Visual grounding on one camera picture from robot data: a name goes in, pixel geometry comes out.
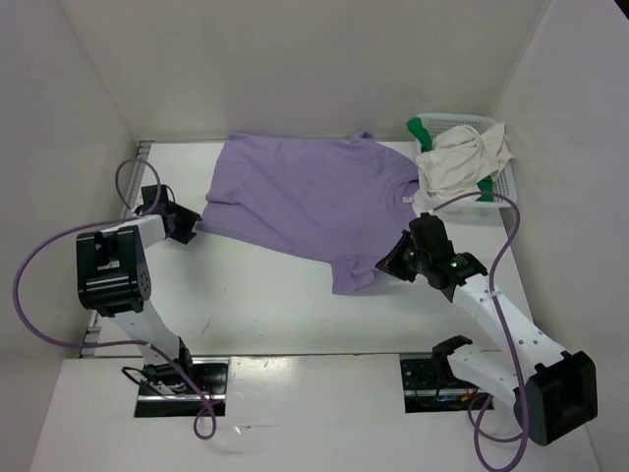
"white towel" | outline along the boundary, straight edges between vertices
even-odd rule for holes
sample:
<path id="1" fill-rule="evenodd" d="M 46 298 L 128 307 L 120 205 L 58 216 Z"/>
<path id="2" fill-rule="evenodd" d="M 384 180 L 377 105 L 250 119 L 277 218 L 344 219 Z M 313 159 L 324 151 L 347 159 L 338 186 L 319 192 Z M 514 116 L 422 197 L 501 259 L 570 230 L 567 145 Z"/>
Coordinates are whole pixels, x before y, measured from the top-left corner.
<path id="1" fill-rule="evenodd" d="M 415 163 L 424 172 L 428 192 L 445 200 L 477 191 L 487 176 L 495 182 L 512 158 L 500 123 L 482 135 L 471 126 L 455 126 L 437 136 L 433 150 L 416 156 Z"/>

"green cloth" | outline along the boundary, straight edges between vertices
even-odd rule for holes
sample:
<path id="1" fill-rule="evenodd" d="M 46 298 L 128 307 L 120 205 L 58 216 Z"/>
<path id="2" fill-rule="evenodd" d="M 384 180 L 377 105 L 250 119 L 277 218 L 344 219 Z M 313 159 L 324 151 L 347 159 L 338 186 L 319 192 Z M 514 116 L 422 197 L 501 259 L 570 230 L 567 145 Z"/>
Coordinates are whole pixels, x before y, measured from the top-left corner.
<path id="1" fill-rule="evenodd" d="M 493 192 L 493 180 L 488 175 L 476 185 L 481 192 Z M 481 195 L 477 198 L 477 202 L 493 202 L 493 197 L 491 195 Z"/>
<path id="2" fill-rule="evenodd" d="M 411 118 L 406 122 L 406 128 L 415 138 L 417 138 L 417 141 L 422 143 L 422 152 L 432 150 L 432 138 L 430 137 L 428 130 L 424 128 L 424 124 L 420 118 L 417 116 L 415 118 Z"/>

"black bracket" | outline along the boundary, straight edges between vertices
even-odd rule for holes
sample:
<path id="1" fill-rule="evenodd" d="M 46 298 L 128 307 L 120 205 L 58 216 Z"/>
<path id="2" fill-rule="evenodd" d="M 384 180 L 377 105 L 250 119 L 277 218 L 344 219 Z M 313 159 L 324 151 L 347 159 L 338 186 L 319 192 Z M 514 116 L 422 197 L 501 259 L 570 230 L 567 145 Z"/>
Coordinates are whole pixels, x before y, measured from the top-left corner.
<path id="1" fill-rule="evenodd" d="M 454 354 L 459 347 L 472 344 L 472 341 L 465 336 L 454 336 L 443 342 L 438 343 L 432 348 L 432 366 L 436 371 L 439 383 L 442 386 L 451 386 L 460 382 L 459 379 L 454 377 L 450 364 L 448 363 L 448 356 Z"/>
<path id="2" fill-rule="evenodd" d="M 166 237 L 174 239 L 182 244 L 188 244 L 197 236 L 193 231 L 195 225 L 201 220 L 200 215 L 190 209 L 168 200 L 168 188 L 161 186 L 161 192 L 157 196 L 157 186 L 147 185 L 142 187 L 143 204 L 136 208 L 136 214 L 143 214 L 152 207 L 155 199 L 159 198 L 157 210 L 153 214 L 160 214 L 164 221 Z"/>
<path id="3" fill-rule="evenodd" d="M 174 359 L 174 361 L 179 364 L 188 376 L 191 374 L 193 358 L 181 337 L 179 338 L 179 355 L 177 356 L 177 359 Z M 177 391 L 178 385 L 181 386 L 181 390 L 186 390 L 188 388 L 183 383 L 181 376 L 170 364 L 144 366 L 143 371 L 151 384 L 163 383 L 173 391 Z"/>
<path id="4" fill-rule="evenodd" d="M 138 227 L 80 234 L 77 282 L 81 304 L 103 317 L 140 312 L 150 297 L 150 278 Z"/>
<path id="5" fill-rule="evenodd" d="M 585 352 L 562 353 L 563 360 L 550 367 L 536 366 L 526 384 L 529 400 L 529 438 L 549 445 L 599 414 L 597 369 Z M 522 398 L 515 389 L 513 412 L 522 425 Z"/>
<path id="6" fill-rule="evenodd" d="M 422 213 L 409 223 L 395 248 L 375 267 L 394 277 L 413 282 L 423 275 L 432 288 L 440 290 L 451 302 L 454 290 L 466 278 L 487 270 L 470 253 L 456 254 L 445 232 L 445 225 L 434 214 Z"/>

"black cable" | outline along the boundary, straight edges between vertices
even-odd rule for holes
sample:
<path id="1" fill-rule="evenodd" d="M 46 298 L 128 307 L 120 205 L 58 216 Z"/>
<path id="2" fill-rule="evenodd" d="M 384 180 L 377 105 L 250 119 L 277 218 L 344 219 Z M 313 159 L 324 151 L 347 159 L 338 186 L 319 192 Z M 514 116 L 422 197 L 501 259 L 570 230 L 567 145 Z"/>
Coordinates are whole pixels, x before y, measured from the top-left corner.
<path id="1" fill-rule="evenodd" d="M 163 187 L 166 187 L 166 191 L 170 192 L 171 197 L 173 198 L 173 204 L 177 203 L 177 200 L 175 200 L 175 192 L 173 192 L 173 189 L 170 188 L 169 185 L 166 184 L 161 184 Z"/>
<path id="2" fill-rule="evenodd" d="M 420 400 L 420 395 L 417 392 L 417 387 L 415 385 L 415 379 L 413 379 L 413 375 L 409 376 L 409 378 L 411 379 L 411 386 L 413 387 L 413 391 L 415 392 L 415 400 L 422 406 L 424 406 L 425 408 L 431 408 L 434 403 L 436 402 L 436 400 L 439 398 L 439 394 L 441 393 L 441 378 L 437 377 L 436 378 L 436 390 L 434 391 L 434 397 L 432 398 L 432 400 L 430 401 L 430 403 L 423 403 Z"/>
<path id="3" fill-rule="evenodd" d="M 155 388 L 149 382 L 144 380 L 144 379 L 147 378 L 146 373 L 144 371 L 142 371 L 140 369 L 136 369 L 135 367 L 123 367 L 120 370 L 120 372 L 122 373 L 123 376 L 125 376 L 127 379 L 129 379 L 131 382 L 133 382 L 137 386 L 145 386 L 146 388 L 148 388 L 150 391 L 152 391 L 156 395 L 164 396 L 164 394 L 161 391 L 159 391 L 157 388 Z M 138 374 L 140 374 L 141 375 L 140 379 L 139 380 L 136 379 L 134 376 L 132 376 L 130 374 L 130 372 L 137 372 Z"/>

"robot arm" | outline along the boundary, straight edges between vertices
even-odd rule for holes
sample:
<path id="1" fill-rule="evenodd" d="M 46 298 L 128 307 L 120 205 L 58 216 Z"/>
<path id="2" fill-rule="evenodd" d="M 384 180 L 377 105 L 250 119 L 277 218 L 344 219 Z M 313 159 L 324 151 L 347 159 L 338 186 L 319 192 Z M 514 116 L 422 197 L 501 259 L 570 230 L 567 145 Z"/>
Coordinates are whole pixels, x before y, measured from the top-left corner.
<path id="1" fill-rule="evenodd" d="M 190 352 L 149 300 L 151 283 L 144 250 L 166 238 L 188 244 L 196 236 L 193 228 L 200 216 L 169 202 L 165 186 L 160 196 L 156 186 L 143 187 L 142 194 L 144 205 L 136 212 L 142 213 L 159 199 L 154 214 L 77 237 L 79 299 L 84 307 L 121 327 L 131 339 L 159 347 L 189 373 Z M 182 387 L 180 376 L 160 356 L 146 346 L 140 350 L 152 383 L 174 391 Z"/>
<path id="2" fill-rule="evenodd" d="M 530 438 L 548 445 L 598 414 L 594 362 L 574 355 L 537 328 L 496 287 L 490 293 L 486 268 L 471 254 L 455 254 L 443 222 L 423 213 L 409 224 L 393 251 L 377 268 L 402 280 L 424 275 L 433 288 L 472 317 L 501 348 L 505 333 L 493 303 L 497 298 L 515 342 L 530 404 Z M 432 362 L 444 385 L 470 382 L 513 407 L 522 423 L 520 391 L 515 371 L 470 339 L 456 336 L 432 349 Z"/>

